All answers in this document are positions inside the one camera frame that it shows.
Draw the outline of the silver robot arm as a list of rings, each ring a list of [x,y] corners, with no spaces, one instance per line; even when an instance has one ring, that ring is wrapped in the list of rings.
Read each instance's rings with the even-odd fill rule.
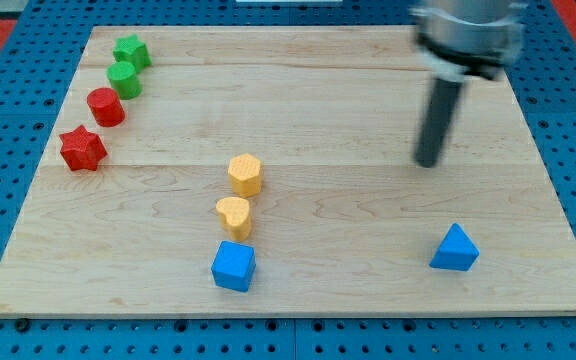
[[[493,80],[521,53],[526,8],[519,0],[418,1],[410,8],[416,46],[441,80]]]

